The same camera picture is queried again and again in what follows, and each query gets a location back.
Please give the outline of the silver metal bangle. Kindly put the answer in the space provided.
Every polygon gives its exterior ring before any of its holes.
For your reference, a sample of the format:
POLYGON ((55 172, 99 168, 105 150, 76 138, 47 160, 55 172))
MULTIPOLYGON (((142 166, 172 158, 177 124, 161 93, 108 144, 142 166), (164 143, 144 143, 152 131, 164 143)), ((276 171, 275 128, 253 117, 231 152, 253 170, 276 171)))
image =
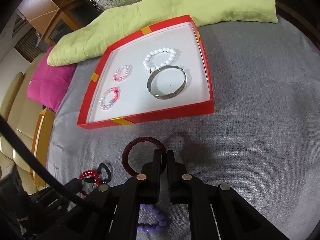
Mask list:
POLYGON ((148 92, 158 100, 172 99, 180 94, 187 84, 187 75, 179 66, 164 66, 148 78, 148 92))

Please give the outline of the red shallow jewelry box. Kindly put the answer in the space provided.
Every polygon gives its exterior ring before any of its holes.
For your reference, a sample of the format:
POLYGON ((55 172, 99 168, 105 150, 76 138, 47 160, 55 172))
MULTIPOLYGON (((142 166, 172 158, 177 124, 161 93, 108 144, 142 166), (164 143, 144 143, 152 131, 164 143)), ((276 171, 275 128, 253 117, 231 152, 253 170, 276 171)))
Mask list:
POLYGON ((85 129, 212 114, 214 97, 207 55, 189 15, 165 20, 110 45, 92 74, 77 124, 85 129), (179 66, 187 84, 178 96, 158 100, 149 76, 179 66))

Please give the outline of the beige leather sofa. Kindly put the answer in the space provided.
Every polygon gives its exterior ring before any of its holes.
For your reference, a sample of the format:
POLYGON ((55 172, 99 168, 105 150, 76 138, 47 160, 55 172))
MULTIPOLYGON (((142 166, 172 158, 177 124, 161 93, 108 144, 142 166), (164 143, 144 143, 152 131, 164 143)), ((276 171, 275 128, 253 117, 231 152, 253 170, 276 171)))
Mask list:
MULTIPOLYGON (((33 62, 29 63, 25 72, 19 72, 14 76, 1 102, 1 116, 6 119, 9 126, 28 149, 31 149, 36 123, 43 106, 27 98, 27 88, 43 57, 44 53, 41 53, 33 62)), ((34 185, 29 174, 29 166, 1 136, 1 178, 8 175, 13 166, 17 166, 22 186, 28 194, 43 189, 41 186, 34 185)))

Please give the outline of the magenta pillow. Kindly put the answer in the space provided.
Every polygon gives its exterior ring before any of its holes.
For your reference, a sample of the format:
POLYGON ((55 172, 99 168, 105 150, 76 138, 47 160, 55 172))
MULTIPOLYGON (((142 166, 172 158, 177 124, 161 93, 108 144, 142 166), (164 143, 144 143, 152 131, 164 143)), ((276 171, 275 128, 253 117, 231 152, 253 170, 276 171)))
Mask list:
POLYGON ((27 98, 57 112, 67 93, 77 65, 49 66, 47 59, 53 48, 51 46, 47 50, 37 65, 27 88, 27 98))

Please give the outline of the wooden cabinet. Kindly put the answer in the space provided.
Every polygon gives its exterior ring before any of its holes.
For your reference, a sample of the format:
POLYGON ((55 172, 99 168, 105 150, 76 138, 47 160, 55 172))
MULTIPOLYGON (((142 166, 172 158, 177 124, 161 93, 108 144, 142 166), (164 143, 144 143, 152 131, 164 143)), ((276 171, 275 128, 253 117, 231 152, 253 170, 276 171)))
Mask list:
POLYGON ((99 15, 88 0, 23 0, 18 10, 50 46, 99 15))

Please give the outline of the light green folded blanket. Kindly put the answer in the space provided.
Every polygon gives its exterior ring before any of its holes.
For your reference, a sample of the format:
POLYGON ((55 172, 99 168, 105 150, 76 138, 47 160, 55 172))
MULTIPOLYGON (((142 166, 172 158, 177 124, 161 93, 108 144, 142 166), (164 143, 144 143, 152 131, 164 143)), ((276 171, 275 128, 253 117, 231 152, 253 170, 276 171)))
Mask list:
POLYGON ((60 67, 101 56, 108 46, 144 27, 184 15, 197 27, 228 21, 278 22, 276 0, 143 0, 107 9, 63 36, 47 63, 60 67))

